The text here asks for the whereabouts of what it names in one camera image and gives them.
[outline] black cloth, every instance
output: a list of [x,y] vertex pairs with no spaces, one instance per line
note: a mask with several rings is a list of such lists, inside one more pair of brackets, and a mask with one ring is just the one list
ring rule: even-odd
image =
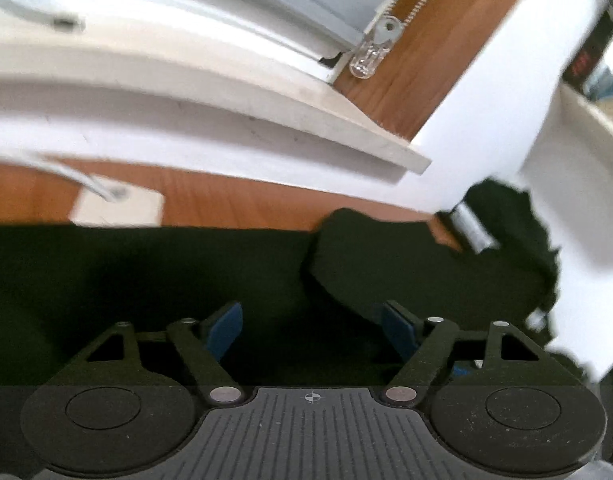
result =
[[499,243],[499,256],[542,277],[545,294],[539,307],[551,310],[557,299],[559,250],[552,249],[549,232],[533,212],[529,193],[487,178],[472,186],[463,201]]
[[365,319],[372,304],[521,326],[544,289],[495,253],[438,245],[424,223],[350,210],[318,234],[0,226],[0,472],[40,466],[20,433],[24,400],[119,320],[157,331],[239,300],[244,329],[221,363],[240,384],[383,386],[402,362]]
[[520,329],[543,304],[551,284],[503,251],[459,253],[435,242],[422,223],[379,222],[339,210],[323,224],[310,273],[336,301],[372,322],[376,305],[395,300],[426,318],[440,316],[464,330],[506,320]]
[[345,310],[351,328],[329,327],[312,304],[301,266],[313,236],[0,226],[0,384],[42,384],[118,320],[163,330],[230,300],[244,330],[222,362],[239,383],[383,384],[397,355],[379,328]]

